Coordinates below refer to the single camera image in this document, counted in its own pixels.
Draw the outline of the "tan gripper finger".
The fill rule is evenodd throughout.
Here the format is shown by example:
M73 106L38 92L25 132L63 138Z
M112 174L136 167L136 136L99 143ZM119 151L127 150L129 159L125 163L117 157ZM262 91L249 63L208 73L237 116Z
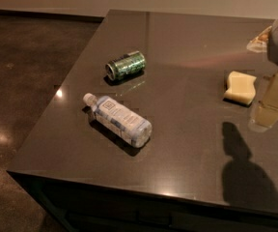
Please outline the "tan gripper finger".
M278 121L278 72L266 84L264 94L252 110L252 125L257 130L268 130Z
M270 31L271 26L266 27L258 36L248 43L246 49L255 53L267 52L267 43Z

